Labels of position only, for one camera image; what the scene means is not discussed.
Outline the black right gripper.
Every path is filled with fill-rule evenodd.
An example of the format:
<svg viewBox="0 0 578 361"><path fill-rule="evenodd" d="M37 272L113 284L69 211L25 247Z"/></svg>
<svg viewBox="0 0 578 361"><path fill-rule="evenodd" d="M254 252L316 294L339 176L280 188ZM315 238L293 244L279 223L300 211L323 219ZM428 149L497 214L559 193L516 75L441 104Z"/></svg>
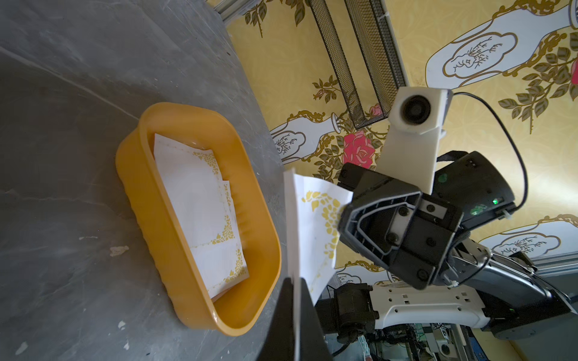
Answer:
<svg viewBox="0 0 578 361"><path fill-rule="evenodd" d="M352 163L343 166L338 185L353 192L338 223L343 244L417 290L438 282L460 208Z"/></svg>

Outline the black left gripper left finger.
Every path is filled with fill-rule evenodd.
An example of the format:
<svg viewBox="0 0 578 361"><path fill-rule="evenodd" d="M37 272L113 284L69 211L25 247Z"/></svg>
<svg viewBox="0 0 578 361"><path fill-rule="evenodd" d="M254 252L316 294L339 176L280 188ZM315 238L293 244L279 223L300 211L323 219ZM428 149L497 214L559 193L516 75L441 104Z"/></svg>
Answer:
<svg viewBox="0 0 578 361"><path fill-rule="evenodd" d="M269 332L257 361L292 361L294 359L294 286L284 279L277 299Z"/></svg>

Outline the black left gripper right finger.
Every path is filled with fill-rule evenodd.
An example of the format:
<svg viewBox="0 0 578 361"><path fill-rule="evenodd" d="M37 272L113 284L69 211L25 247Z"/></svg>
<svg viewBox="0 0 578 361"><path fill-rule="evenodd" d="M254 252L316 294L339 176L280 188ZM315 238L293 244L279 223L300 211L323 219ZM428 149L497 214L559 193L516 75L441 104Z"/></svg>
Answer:
<svg viewBox="0 0 578 361"><path fill-rule="evenodd" d="M332 360L306 281L299 285L299 360Z"/></svg>

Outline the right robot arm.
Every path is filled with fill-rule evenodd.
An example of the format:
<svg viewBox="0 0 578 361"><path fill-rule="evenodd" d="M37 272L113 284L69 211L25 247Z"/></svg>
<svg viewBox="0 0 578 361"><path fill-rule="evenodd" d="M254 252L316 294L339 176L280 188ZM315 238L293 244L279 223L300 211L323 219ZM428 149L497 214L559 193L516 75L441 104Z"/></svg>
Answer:
<svg viewBox="0 0 578 361"><path fill-rule="evenodd" d="M516 208L499 171L478 152L451 151L440 160L432 194L343 166L338 185L354 197L340 218L342 242L404 287L337 288L315 307L324 333L343 343L406 323L454 323L516 340L574 313L574 298L541 278L524 253L504 256L470 238Z"/></svg>

